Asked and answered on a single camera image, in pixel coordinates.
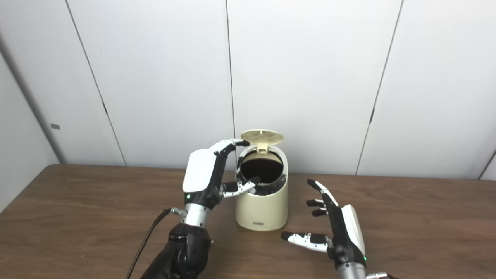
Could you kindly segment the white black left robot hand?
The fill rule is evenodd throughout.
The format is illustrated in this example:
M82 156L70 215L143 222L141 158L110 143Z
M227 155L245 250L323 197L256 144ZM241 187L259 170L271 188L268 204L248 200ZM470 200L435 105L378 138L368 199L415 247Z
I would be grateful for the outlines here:
M214 144L211 148L195 150L188 159L183 181L184 203L200 205L212 210L223 198L233 197L253 189L260 177L222 182L229 153L238 146L249 146L240 138L231 138Z

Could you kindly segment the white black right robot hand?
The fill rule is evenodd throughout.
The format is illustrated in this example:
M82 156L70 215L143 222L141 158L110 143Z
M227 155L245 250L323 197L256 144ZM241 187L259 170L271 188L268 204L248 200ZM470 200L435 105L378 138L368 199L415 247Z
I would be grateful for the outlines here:
M317 190L321 198L306 201L308 207L317 207L313 217L328 217L332 235L283 231L281 239L309 250L323 252L339 268L358 264L366 267L366 250L361 227L351 204L340 206L333 194L320 182L308 179L307 184Z

